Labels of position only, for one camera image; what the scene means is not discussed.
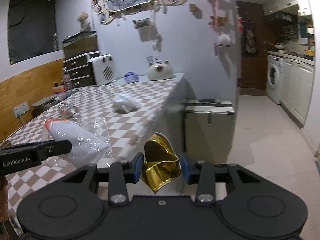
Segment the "person's left hand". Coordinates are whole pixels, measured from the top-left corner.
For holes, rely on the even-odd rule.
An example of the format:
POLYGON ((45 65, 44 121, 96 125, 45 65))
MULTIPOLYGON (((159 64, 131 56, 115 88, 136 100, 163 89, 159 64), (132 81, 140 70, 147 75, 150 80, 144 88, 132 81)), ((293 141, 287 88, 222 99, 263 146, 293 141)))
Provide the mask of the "person's left hand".
POLYGON ((1 177, 1 188, 0 188, 0 219, 1 222, 8 220, 8 180, 5 176, 1 177))

